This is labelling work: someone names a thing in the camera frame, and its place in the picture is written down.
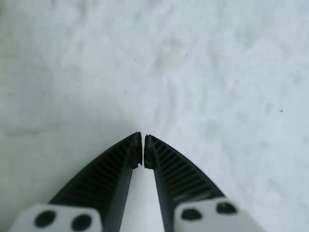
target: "black hole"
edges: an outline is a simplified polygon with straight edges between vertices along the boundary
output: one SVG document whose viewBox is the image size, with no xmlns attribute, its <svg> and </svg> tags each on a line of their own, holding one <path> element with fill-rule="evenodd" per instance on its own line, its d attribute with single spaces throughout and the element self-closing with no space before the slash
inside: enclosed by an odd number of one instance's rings
<svg viewBox="0 0 309 232">
<path fill-rule="evenodd" d="M 56 218 L 56 213 L 52 210 L 47 210 L 47 211 L 40 213 L 35 218 L 34 224 L 39 228 L 44 228 L 52 224 L 55 218 Z"/>
<path fill-rule="evenodd" d="M 182 213 L 182 219 L 193 221 L 200 220 L 202 218 L 201 213 L 197 209 L 185 209 Z"/>
<path fill-rule="evenodd" d="M 217 204 L 217 213 L 218 214 L 235 214 L 237 209 L 229 202 L 222 202 Z"/>
<path fill-rule="evenodd" d="M 82 214 L 74 218 L 72 222 L 72 229 L 74 231 L 84 231 L 91 225 L 91 217 L 86 214 Z"/>
</svg>

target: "white surface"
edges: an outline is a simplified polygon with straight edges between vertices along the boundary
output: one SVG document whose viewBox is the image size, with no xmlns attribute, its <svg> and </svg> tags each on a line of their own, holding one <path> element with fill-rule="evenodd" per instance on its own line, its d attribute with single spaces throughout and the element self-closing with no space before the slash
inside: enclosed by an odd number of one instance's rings
<svg viewBox="0 0 309 232">
<path fill-rule="evenodd" d="M 44 228 L 38 228 L 33 222 L 40 213 L 49 210 L 56 214 L 54 221 Z M 20 212 L 9 232 L 74 232 L 72 222 L 80 215 L 91 217 L 91 224 L 84 232 L 104 232 L 97 210 L 50 204 L 36 204 Z"/>
<path fill-rule="evenodd" d="M 237 209 L 236 214 L 218 214 L 217 204 L 230 203 Z M 201 219 L 186 220 L 182 218 L 184 210 L 195 209 L 201 214 Z M 175 209 L 175 232 L 264 232 L 255 220 L 235 203 L 226 197 L 183 203 Z"/>
<path fill-rule="evenodd" d="M 308 0 L 0 0 L 0 230 L 141 131 L 307 231 L 308 25 Z M 152 172 L 132 182 L 122 232 L 163 231 Z"/>
</svg>

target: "ridged grip texture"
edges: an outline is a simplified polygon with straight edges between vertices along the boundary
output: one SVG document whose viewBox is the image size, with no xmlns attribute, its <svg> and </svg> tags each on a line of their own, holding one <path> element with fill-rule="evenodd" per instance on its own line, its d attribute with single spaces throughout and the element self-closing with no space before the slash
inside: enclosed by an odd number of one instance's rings
<svg viewBox="0 0 309 232">
<path fill-rule="evenodd" d="M 120 141 L 82 169 L 51 204 L 90 207 L 99 211 L 104 231 L 120 229 L 132 169 L 142 163 L 139 132 Z"/>
<path fill-rule="evenodd" d="M 145 139 L 144 164 L 154 170 L 165 232 L 174 231 L 174 210 L 180 203 L 224 196 L 191 161 L 151 135 Z"/>
</svg>

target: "white plastic piece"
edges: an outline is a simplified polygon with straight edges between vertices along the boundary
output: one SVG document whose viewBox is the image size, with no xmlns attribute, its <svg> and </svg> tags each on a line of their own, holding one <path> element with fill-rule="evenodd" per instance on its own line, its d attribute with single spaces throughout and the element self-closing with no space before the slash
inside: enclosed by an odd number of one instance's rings
<svg viewBox="0 0 309 232">
<path fill-rule="evenodd" d="M 37 216 L 49 210 L 56 213 L 53 223 L 44 228 L 37 227 L 35 225 Z M 37 204 L 22 211 L 9 232 L 74 232 L 72 222 L 80 215 L 88 215 L 91 217 L 90 226 L 83 230 L 83 232 L 103 232 L 100 215 L 97 210 L 52 204 Z"/>
<path fill-rule="evenodd" d="M 217 213 L 217 205 L 230 203 L 236 209 L 235 214 Z M 186 209 L 196 209 L 202 215 L 201 219 L 182 219 L 182 213 Z M 264 232 L 264 230 L 251 218 L 251 216 L 239 209 L 235 203 L 227 198 L 216 198 L 191 203 L 180 204 L 175 209 L 175 232 Z"/>
</svg>

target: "white textured surface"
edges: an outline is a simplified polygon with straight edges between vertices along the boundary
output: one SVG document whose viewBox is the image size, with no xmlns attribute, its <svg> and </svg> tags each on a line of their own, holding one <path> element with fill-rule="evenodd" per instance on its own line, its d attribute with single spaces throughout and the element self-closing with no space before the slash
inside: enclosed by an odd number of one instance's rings
<svg viewBox="0 0 309 232">
<path fill-rule="evenodd" d="M 307 231 L 308 25 L 308 0 L 0 0 L 0 230 L 141 131 L 267 231 Z M 151 228 L 138 169 L 122 232 Z"/>
</svg>

